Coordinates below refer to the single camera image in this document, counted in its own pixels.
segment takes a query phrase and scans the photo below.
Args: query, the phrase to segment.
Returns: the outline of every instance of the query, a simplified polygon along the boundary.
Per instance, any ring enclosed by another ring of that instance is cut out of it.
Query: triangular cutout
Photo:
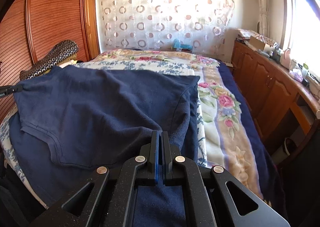
[[[79,217],[91,194],[93,187],[94,187],[94,183],[88,182],[77,193],[75,193],[67,202],[65,202],[61,206],[61,209]]]
[[[238,213],[241,216],[247,215],[248,213],[258,209],[258,205],[233,182],[228,181],[226,185],[231,194],[233,202],[236,205]]]

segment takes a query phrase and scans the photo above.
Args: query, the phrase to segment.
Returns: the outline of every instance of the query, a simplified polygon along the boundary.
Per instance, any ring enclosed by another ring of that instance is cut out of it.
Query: patterned wall covering
[[[164,50],[174,39],[219,57],[234,0],[98,0],[101,51]]]

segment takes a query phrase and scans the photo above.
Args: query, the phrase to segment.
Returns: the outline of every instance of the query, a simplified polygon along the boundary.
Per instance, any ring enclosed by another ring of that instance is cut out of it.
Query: bed
[[[110,50],[81,68],[141,70],[163,74],[194,74],[198,82],[197,109],[198,158],[200,166],[221,165],[280,215],[286,217],[284,193],[277,170],[266,152],[229,68],[212,58],[184,52]],[[47,208],[33,191],[15,156],[9,139],[8,113],[0,125],[0,142],[8,164],[32,195]]]

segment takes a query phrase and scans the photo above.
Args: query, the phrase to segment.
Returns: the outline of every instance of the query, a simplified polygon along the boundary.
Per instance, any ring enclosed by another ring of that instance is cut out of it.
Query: silver screw
[[[213,171],[220,174],[224,171],[224,169],[222,166],[214,166]]]
[[[177,156],[176,158],[175,158],[175,160],[177,161],[177,162],[185,162],[186,161],[186,158],[185,157],[183,157],[183,156]]]
[[[143,161],[145,161],[146,160],[146,158],[144,157],[144,156],[138,156],[138,157],[136,157],[136,161],[137,162],[143,162]]]
[[[106,173],[107,172],[107,168],[106,167],[99,167],[98,169],[97,169],[97,173],[98,174],[104,174],[104,173]]]

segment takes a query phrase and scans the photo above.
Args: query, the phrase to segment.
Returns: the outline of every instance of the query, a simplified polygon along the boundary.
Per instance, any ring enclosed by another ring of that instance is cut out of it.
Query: patterned pillow
[[[71,59],[77,58],[78,45],[72,40],[64,40],[56,44],[52,50],[31,69],[20,72],[20,80],[31,79],[36,76],[49,73],[51,68],[57,64],[63,64]]]

